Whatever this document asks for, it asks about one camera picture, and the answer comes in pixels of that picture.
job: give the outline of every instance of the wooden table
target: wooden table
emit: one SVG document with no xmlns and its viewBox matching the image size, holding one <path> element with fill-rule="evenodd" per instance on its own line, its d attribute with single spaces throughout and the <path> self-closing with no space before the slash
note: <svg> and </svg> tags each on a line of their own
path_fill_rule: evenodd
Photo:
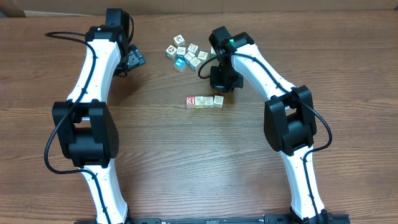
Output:
<svg viewBox="0 0 398 224">
<path fill-rule="evenodd" d="M 398 215 L 398 13 L 294 12 L 135 16 L 147 63 L 116 77 L 108 105 L 119 130 L 121 191 L 133 217 L 250 217 L 288 213 L 290 189 L 263 133 L 264 102 L 245 81 L 224 107 L 187 110 L 186 96 L 213 95 L 208 80 L 173 68 L 165 49 L 178 34 L 209 52 L 220 26 L 246 31 L 288 81 L 311 89 L 333 131 L 314 155 L 329 212 L 352 223 L 396 223 Z M 51 108 L 72 91 L 85 47 L 50 31 L 86 32 L 104 17 L 0 19 L 0 223 L 72 223 L 96 216 L 79 174 L 43 162 Z M 327 135 L 320 122 L 316 146 Z M 58 139 L 58 169 L 73 168 Z"/>
</svg>

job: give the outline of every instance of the small block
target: small block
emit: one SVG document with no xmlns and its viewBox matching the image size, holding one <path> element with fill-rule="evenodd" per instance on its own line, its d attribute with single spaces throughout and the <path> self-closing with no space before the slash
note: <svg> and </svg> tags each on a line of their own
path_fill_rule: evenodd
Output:
<svg viewBox="0 0 398 224">
<path fill-rule="evenodd" d="M 207 55 L 208 55 L 208 53 L 206 53 L 206 52 L 199 52 L 199 56 L 198 56 L 198 58 L 202 61 L 202 62 L 205 62 L 206 60 L 207 60 Z"/>
<path fill-rule="evenodd" d="M 177 59 L 174 63 L 174 68 L 177 69 L 178 71 L 182 72 L 184 71 L 185 68 L 185 61 L 182 59 Z"/>
<path fill-rule="evenodd" d="M 200 60 L 194 57 L 191 61 L 189 61 L 189 66 L 194 70 L 197 71 L 200 68 Z"/>
<path fill-rule="evenodd" d="M 214 96 L 214 107 L 223 107 L 224 97 L 223 96 Z"/>
<path fill-rule="evenodd" d="M 176 37 L 174 37 L 174 44 L 175 44 L 177 47 L 185 46 L 185 40 L 184 40 L 184 38 L 181 36 L 181 34 L 178 35 L 178 36 L 176 36 Z"/>
<path fill-rule="evenodd" d="M 176 55 L 177 55 L 177 49 L 175 47 L 173 47 L 173 45 L 170 45 L 169 47 L 167 47 L 166 49 L 166 55 L 173 59 Z"/>
<path fill-rule="evenodd" d="M 188 65 L 190 64 L 190 61 L 195 57 L 195 54 L 193 54 L 192 52 L 188 51 L 188 53 L 184 56 L 184 60 Z"/>
<path fill-rule="evenodd" d="M 187 99 L 185 100 L 185 104 L 188 109 L 195 108 L 195 97 L 194 96 L 188 96 Z"/>
<path fill-rule="evenodd" d="M 216 52 L 214 51 L 214 48 L 213 48 L 213 47 L 211 47 L 210 54 L 211 54 L 211 57 L 217 56 L 217 54 L 216 54 Z"/>
<path fill-rule="evenodd" d="M 194 53 L 195 56 L 197 56 L 198 53 L 199 53 L 199 47 L 196 46 L 195 44 L 190 44 L 189 47 L 188 47 L 188 51 Z"/>
<path fill-rule="evenodd" d="M 185 47 L 178 47 L 178 48 L 177 48 L 177 58 L 180 58 L 180 59 L 183 60 L 186 51 L 187 51 L 187 48 L 185 48 Z"/>
<path fill-rule="evenodd" d="M 213 108 L 213 107 L 214 107 L 213 97 L 212 96 L 205 97 L 205 108 Z"/>
<path fill-rule="evenodd" d="M 205 97 L 196 96 L 195 97 L 195 108 L 204 108 L 205 107 Z"/>
</svg>

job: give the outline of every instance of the wooden surface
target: wooden surface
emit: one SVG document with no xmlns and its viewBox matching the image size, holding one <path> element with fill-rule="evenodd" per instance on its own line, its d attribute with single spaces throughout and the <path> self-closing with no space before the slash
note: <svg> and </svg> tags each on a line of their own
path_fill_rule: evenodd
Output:
<svg viewBox="0 0 398 224">
<path fill-rule="evenodd" d="M 263 133 L 264 104 L 245 81 L 224 108 L 187 110 L 186 96 L 213 95 L 190 68 L 165 56 L 172 37 L 210 51 L 220 26 L 246 31 L 288 81 L 311 89 L 333 131 L 315 157 L 329 212 L 352 223 L 396 223 L 398 212 L 398 13 L 295 12 L 136 16 L 134 41 L 147 63 L 113 80 L 108 105 L 119 130 L 119 184 L 133 217 L 250 217 L 288 213 L 290 189 Z M 72 91 L 85 47 L 44 36 L 86 32 L 104 17 L 0 19 L 0 223 L 95 218 L 79 174 L 43 162 L 51 108 Z M 318 124 L 316 146 L 326 133 Z M 70 169 L 58 140 L 50 162 Z"/>
</svg>

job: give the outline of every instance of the black cable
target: black cable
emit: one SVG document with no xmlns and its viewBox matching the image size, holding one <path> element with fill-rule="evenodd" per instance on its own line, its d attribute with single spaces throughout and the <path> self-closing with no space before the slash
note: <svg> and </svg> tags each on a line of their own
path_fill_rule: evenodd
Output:
<svg viewBox="0 0 398 224">
<path fill-rule="evenodd" d="M 252 56 L 250 56 L 250 55 L 245 55 L 245 54 L 239 54 L 239 53 L 223 54 L 223 55 L 219 55 L 219 56 L 217 56 L 217 57 L 213 57 L 213 58 L 207 60 L 207 61 L 206 61 L 205 63 L 203 63 L 203 65 L 199 68 L 199 71 L 198 71 L 198 76 L 199 76 L 199 78 L 201 78 L 201 79 L 210 78 L 210 75 L 208 75 L 208 76 L 206 76 L 206 77 L 203 77 L 203 76 L 200 75 L 200 72 L 201 72 L 202 68 L 203 68 L 205 65 L 207 65 L 209 62 L 211 62 L 211 61 L 213 61 L 213 60 L 216 60 L 216 59 L 219 59 L 219 58 L 230 57 L 230 56 L 240 56 L 240 57 L 244 57 L 244 58 L 251 59 L 251 60 L 253 60 L 254 62 L 257 62 L 257 63 L 266 71 L 266 73 L 267 73 L 268 76 L 271 78 L 271 80 L 275 83 L 275 85 L 277 86 L 277 88 L 280 88 L 280 89 L 281 89 L 283 92 L 285 92 L 286 94 L 290 94 L 290 92 L 287 91 L 285 88 L 283 88 L 283 86 L 275 79 L 275 77 L 271 74 L 271 72 L 268 70 L 268 68 L 267 68 L 262 62 L 260 62 L 256 57 L 252 57 Z M 316 148 L 316 149 L 309 150 L 307 153 L 304 154 L 304 156 L 303 156 L 303 158 L 302 158 L 302 159 L 303 159 L 303 166 L 304 166 L 305 178 L 306 178 L 306 180 L 307 180 L 307 186 L 308 186 L 309 197 L 311 198 L 311 201 L 312 201 L 313 209 L 314 209 L 314 211 L 315 211 L 315 216 L 317 217 L 317 222 L 319 222 L 319 219 L 318 219 L 318 209 L 317 209 L 317 206 L 315 205 L 315 200 L 314 200 L 314 197 L 313 197 L 313 194 L 312 194 L 312 190 L 311 190 L 311 185 L 310 185 L 310 178 L 309 178 L 309 176 L 308 176 L 308 170 L 307 170 L 307 156 L 308 156 L 310 153 L 317 152 L 317 151 L 321 151 L 321 150 L 326 149 L 327 147 L 330 146 L 331 140 L 332 140 L 331 129 L 330 129 L 329 125 L 326 123 L 326 121 L 322 118 L 322 116 L 320 116 L 320 114 L 318 114 L 318 112 L 316 112 L 316 111 L 315 111 L 313 108 L 311 108 L 309 105 L 307 105 L 306 103 L 304 103 L 303 101 L 301 101 L 301 100 L 300 100 L 299 98 L 297 98 L 295 95 L 291 94 L 291 96 L 293 97 L 293 99 L 294 99 L 295 101 L 297 101 L 298 103 L 300 103 L 302 106 L 308 108 L 308 109 L 321 121 L 321 123 L 325 126 L 326 130 L 328 131 L 328 135 L 329 135 L 329 140 L 328 140 L 328 142 L 327 142 L 324 146 L 318 147 L 318 148 Z"/>
<path fill-rule="evenodd" d="M 131 33 L 129 36 L 129 44 L 130 44 L 130 42 L 132 41 L 132 37 L 134 35 L 134 21 L 131 16 L 129 16 L 129 17 L 130 17 L 130 21 L 131 21 Z"/>
<path fill-rule="evenodd" d="M 93 53 L 93 64 L 91 65 L 91 70 L 90 73 L 88 74 L 87 77 L 87 81 L 84 85 L 84 87 L 81 89 L 81 93 L 79 95 L 79 97 L 76 99 L 76 102 L 70 107 L 70 109 L 67 111 L 67 113 L 65 114 L 65 116 L 63 116 L 63 118 L 60 120 L 60 122 L 56 125 L 56 127 L 54 128 L 54 130 L 52 131 L 49 140 L 47 141 L 47 145 L 45 146 L 45 150 L 44 150 L 44 163 L 47 166 L 47 168 L 55 173 L 55 174 L 76 174 L 76 173 L 80 173 L 80 172 L 86 172 L 88 174 L 91 175 L 91 178 L 95 181 L 95 185 L 97 187 L 97 191 L 98 191 L 98 195 L 99 195 L 99 200 L 101 202 L 101 206 L 103 208 L 103 212 L 105 213 L 106 219 L 108 221 L 109 224 L 111 224 L 111 219 L 109 217 L 108 211 L 106 210 L 105 207 L 105 203 L 104 203 L 104 199 L 102 197 L 102 193 L 101 193 L 101 188 L 100 188 L 100 183 L 98 182 L 98 179 L 96 177 L 96 174 L 94 174 L 92 171 L 90 170 L 86 170 L 86 169 L 76 169 L 76 170 L 56 170 L 54 169 L 49 162 L 49 150 L 50 150 L 50 146 L 52 141 L 54 140 L 54 137 L 58 131 L 58 129 L 60 128 L 61 124 L 65 121 L 65 119 L 72 113 L 72 111 L 76 108 L 77 104 L 79 104 L 79 102 L 81 101 L 81 99 L 83 98 L 84 94 L 86 93 L 88 84 L 90 83 L 90 80 L 93 76 L 93 72 L 94 72 L 94 68 L 95 68 L 95 63 L 96 63 L 96 54 L 95 54 L 95 50 L 94 48 L 88 44 L 87 42 L 83 41 L 83 40 L 79 40 L 76 38 L 72 38 L 72 37 L 64 37 L 64 36 L 59 36 L 56 34 L 71 34 L 71 35 L 80 35 L 80 36 L 85 36 L 84 34 L 80 34 L 80 33 L 75 33 L 75 32 L 48 32 L 46 34 L 44 34 L 46 37 L 53 37 L 53 38 L 57 38 L 57 39 L 63 39 L 63 40 L 71 40 L 71 41 L 75 41 L 75 42 L 79 42 L 81 44 L 86 45 Z"/>
</svg>

